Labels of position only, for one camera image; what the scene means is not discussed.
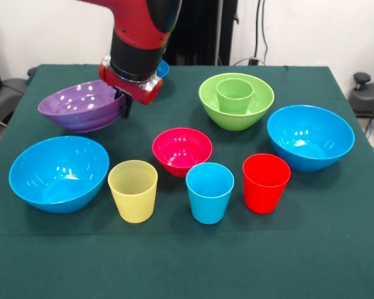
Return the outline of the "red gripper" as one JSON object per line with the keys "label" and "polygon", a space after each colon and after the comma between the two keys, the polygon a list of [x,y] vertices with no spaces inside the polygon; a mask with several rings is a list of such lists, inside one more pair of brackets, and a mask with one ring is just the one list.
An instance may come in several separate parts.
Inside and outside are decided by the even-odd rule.
{"label": "red gripper", "polygon": [[153,102],[163,86],[163,79],[154,73],[145,82],[128,81],[115,74],[110,66],[110,62],[110,55],[107,54],[101,61],[98,74],[100,79],[107,85],[115,88],[115,100],[123,97],[120,116],[127,119],[132,109],[133,100],[144,105]]}

